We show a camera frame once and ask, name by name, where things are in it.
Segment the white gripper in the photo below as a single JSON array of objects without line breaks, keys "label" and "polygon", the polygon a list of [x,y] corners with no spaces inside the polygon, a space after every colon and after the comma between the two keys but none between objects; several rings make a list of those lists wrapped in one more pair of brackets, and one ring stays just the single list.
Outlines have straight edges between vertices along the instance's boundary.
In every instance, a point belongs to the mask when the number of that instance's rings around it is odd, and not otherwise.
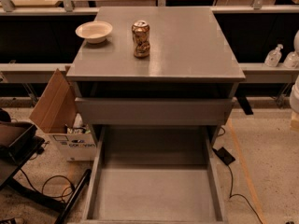
[{"label": "white gripper", "polygon": [[291,115],[291,129],[299,132],[299,114],[292,111]]}]

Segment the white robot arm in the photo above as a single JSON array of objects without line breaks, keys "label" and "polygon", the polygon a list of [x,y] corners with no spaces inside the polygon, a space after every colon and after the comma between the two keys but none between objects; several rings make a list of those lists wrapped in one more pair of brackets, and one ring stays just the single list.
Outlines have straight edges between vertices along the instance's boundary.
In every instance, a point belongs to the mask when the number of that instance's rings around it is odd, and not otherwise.
[{"label": "white robot arm", "polygon": [[[295,52],[299,55],[299,31],[294,37],[293,44]],[[299,132],[299,76],[292,86],[290,105],[292,108],[291,128]]]}]

